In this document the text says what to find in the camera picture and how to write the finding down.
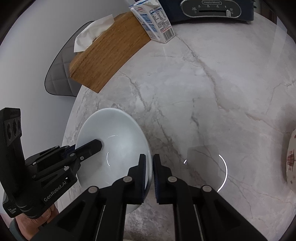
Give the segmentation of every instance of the marble tabletop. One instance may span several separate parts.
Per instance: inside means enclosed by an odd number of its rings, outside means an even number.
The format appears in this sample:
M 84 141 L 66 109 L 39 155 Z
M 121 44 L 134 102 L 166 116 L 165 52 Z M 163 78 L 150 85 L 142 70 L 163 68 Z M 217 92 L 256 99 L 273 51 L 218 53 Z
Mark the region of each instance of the marble tabletop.
M 296 126 L 296 45 L 258 14 L 251 23 L 203 20 L 173 28 L 175 38 L 150 41 L 100 93 L 81 88 L 63 145 L 75 144 L 95 111 L 121 109 L 140 125 L 152 153 L 190 185 L 221 187 L 220 154 L 228 176 L 219 194 L 277 241 L 296 214 L 285 173 Z M 76 184 L 63 197 L 79 194 Z M 156 203 L 152 185 L 144 204 L 127 214 L 124 238 L 174 240 L 172 220 L 172 206 Z

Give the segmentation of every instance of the metal screw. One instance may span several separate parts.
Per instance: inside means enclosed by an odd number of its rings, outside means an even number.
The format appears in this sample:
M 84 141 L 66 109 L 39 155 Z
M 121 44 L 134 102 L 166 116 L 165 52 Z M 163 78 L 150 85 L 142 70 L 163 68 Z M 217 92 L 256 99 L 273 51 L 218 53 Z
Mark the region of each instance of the metal screw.
M 176 178 L 176 177 L 173 177 L 173 176 L 171 176 L 171 177 L 168 177 L 168 181 L 169 181 L 170 183 L 174 183 L 174 182 L 176 182 L 176 181 L 177 181 L 177 178 Z
M 129 177 L 129 176 L 126 176 L 126 177 L 123 178 L 123 181 L 124 181 L 125 183 L 129 183 L 129 182 L 131 182 L 132 180 L 133 180 L 133 178 L 132 178 L 132 177 Z
M 212 188 L 208 185 L 206 186 L 203 186 L 202 189 L 205 191 L 205 192 L 210 192 L 212 190 Z
M 92 186 L 89 188 L 89 193 L 96 193 L 98 191 L 98 188 L 95 186 Z

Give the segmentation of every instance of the white bowl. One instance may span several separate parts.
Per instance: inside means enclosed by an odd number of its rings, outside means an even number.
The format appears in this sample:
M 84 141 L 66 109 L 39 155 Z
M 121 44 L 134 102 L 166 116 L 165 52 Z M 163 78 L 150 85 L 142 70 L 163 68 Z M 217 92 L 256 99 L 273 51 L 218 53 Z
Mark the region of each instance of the white bowl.
M 106 108 L 93 113 L 83 124 L 77 138 L 76 148 L 98 139 L 103 147 L 100 152 L 81 163 L 77 172 L 83 190 L 90 186 L 104 188 L 127 176 L 130 167 L 138 165 L 140 154 L 146 155 L 145 197 L 152 179 L 152 156 L 147 139 L 127 113 Z M 126 213 L 139 205 L 127 205 Z

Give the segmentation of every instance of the toaster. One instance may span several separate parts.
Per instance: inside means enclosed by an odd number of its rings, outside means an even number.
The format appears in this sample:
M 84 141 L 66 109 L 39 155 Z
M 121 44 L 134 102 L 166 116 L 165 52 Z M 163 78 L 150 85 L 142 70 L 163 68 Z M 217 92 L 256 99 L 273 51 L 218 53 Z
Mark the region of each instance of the toaster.
M 254 20 L 254 0 L 158 0 L 171 23 L 203 17 Z

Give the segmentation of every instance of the sleeve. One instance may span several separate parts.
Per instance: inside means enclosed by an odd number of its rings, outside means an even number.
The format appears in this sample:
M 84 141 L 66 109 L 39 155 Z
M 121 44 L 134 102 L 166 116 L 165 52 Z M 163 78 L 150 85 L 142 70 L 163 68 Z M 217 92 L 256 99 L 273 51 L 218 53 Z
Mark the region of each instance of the sleeve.
M 27 241 L 25 237 L 21 234 L 15 218 L 10 223 L 9 230 L 11 231 L 11 233 L 17 241 Z

